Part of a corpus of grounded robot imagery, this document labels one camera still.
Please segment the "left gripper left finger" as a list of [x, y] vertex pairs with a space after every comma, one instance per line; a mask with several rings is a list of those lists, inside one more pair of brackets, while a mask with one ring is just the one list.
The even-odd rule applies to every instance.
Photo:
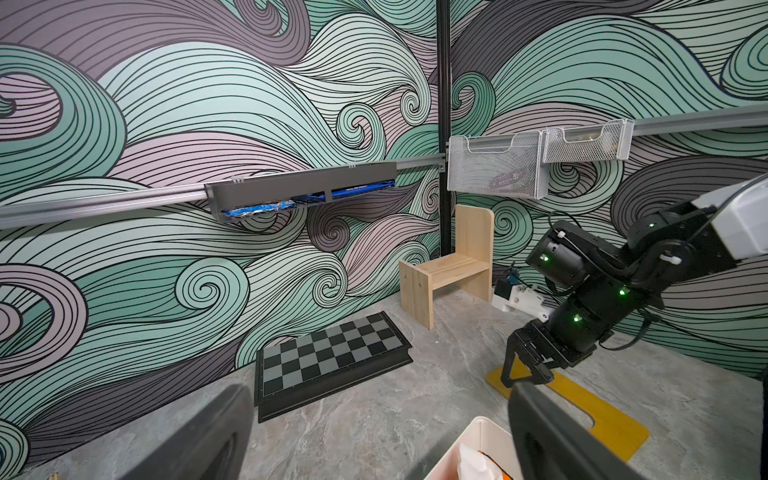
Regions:
[[123, 477], [237, 479], [253, 418], [250, 390], [230, 385]]

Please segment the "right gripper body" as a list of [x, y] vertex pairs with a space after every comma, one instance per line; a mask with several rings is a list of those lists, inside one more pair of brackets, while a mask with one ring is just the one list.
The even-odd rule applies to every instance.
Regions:
[[594, 346], [588, 347], [585, 352], [568, 347], [564, 342], [556, 339], [546, 328], [545, 323], [539, 319], [533, 319], [523, 327], [514, 330], [509, 338], [522, 338], [525, 341], [527, 357], [524, 366], [527, 368], [529, 359], [553, 360], [555, 366], [552, 370], [570, 368], [594, 352]]

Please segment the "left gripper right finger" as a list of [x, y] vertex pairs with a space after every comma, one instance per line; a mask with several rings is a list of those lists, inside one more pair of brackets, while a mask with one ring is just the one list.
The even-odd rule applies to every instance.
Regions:
[[508, 415], [525, 479], [641, 477], [530, 382], [512, 387]]

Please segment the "white tissue box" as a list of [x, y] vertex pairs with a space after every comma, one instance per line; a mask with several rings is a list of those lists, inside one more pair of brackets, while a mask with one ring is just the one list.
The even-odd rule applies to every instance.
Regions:
[[512, 435], [475, 417], [425, 479], [523, 479]]

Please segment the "yellow bamboo lid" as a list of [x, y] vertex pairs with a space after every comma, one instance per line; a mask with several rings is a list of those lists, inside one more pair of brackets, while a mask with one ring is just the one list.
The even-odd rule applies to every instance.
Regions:
[[545, 387], [586, 414], [593, 422], [590, 434], [625, 462], [650, 437], [637, 420], [560, 373]]

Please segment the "orange tissue pack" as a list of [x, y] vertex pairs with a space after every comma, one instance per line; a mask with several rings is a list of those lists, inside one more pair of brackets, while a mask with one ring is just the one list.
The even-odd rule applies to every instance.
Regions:
[[512, 480], [491, 457], [466, 444], [459, 446], [459, 480]]

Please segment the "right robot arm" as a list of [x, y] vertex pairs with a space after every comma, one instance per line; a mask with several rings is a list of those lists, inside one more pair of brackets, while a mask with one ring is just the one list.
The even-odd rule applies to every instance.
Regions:
[[767, 253], [767, 177], [708, 192], [651, 213], [629, 229], [617, 248], [576, 224], [560, 220], [526, 258], [562, 302], [547, 319], [510, 334], [501, 383], [511, 388], [514, 363], [528, 381], [547, 384], [556, 369], [588, 358], [634, 311], [646, 333], [659, 321], [663, 292], [672, 285], [735, 269]]

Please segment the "black chessboard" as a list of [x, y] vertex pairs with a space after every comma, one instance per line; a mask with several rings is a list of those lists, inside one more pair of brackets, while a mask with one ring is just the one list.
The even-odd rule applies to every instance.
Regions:
[[385, 312], [258, 352], [254, 405], [264, 423], [412, 362], [411, 343]]

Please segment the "blue object in basket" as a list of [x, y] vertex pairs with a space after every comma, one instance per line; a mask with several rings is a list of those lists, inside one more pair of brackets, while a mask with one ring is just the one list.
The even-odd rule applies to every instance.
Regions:
[[275, 201], [272, 203], [258, 204], [252, 206], [244, 206], [239, 208], [225, 209], [221, 213], [228, 219], [240, 219], [245, 217], [254, 216], [261, 213], [269, 213], [276, 211], [288, 210], [291, 208], [298, 208], [302, 206], [311, 206], [315, 204], [327, 203], [329, 200], [340, 200], [349, 197], [367, 194], [383, 190], [386, 188], [394, 187], [396, 182], [394, 180], [380, 181], [365, 185], [358, 185], [354, 187], [347, 187], [343, 189], [332, 190], [330, 196], [325, 193], [316, 192], [312, 194], [294, 196], [290, 199]]

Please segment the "clear plastic wall bin large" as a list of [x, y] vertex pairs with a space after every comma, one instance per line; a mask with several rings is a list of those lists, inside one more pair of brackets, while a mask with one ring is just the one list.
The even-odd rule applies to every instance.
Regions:
[[539, 200], [548, 193], [547, 132], [450, 138], [447, 189], [457, 193]]

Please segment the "clear plastic wall bin small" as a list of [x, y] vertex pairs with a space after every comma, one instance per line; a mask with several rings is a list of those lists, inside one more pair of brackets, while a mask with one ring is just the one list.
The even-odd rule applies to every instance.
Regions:
[[625, 161], [629, 158], [635, 121], [615, 119], [586, 127], [547, 130], [545, 164]]

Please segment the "black wall shelf basket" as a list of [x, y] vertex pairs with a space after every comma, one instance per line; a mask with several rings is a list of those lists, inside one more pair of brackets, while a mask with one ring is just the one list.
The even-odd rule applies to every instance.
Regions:
[[[231, 223], [268, 213], [240, 219], [228, 219], [223, 216], [222, 210], [272, 203], [316, 192], [322, 192], [330, 196], [331, 191], [336, 189], [386, 180], [394, 180], [396, 182], [397, 173], [397, 164], [394, 162], [365, 163], [283, 172], [258, 177], [238, 177], [236, 179], [209, 183], [205, 186], [205, 192], [214, 218], [222, 223]], [[329, 200], [323, 204], [302, 206], [288, 210], [327, 205], [334, 201], [338, 200]]]

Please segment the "aluminium wall rail right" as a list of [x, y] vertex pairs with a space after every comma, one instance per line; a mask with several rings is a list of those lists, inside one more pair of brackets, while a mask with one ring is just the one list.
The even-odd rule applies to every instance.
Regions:
[[767, 105], [734, 107], [635, 121], [634, 136], [758, 127], [767, 124]]

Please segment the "aluminium wall rail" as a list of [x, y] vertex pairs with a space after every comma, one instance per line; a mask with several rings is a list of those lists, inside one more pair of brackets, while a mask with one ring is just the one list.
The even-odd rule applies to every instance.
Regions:
[[758, 127], [767, 124], [767, 105], [734, 107], [635, 121], [634, 136]]
[[[446, 156], [437, 154], [383, 162], [396, 163], [398, 171], [425, 166], [443, 168], [446, 164]], [[207, 200], [205, 192], [207, 184], [209, 183], [3, 206], [1, 208], [1, 228], [12, 229]]]

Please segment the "aluminium wall rail back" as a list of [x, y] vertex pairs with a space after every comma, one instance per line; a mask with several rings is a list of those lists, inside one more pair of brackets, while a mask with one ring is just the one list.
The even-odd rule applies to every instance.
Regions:
[[[396, 163], [398, 171], [425, 166], [443, 168], [446, 164], [446, 156], [437, 154], [383, 162]], [[1, 208], [1, 228], [12, 229], [207, 200], [205, 192], [207, 184], [209, 183], [3, 206]]]

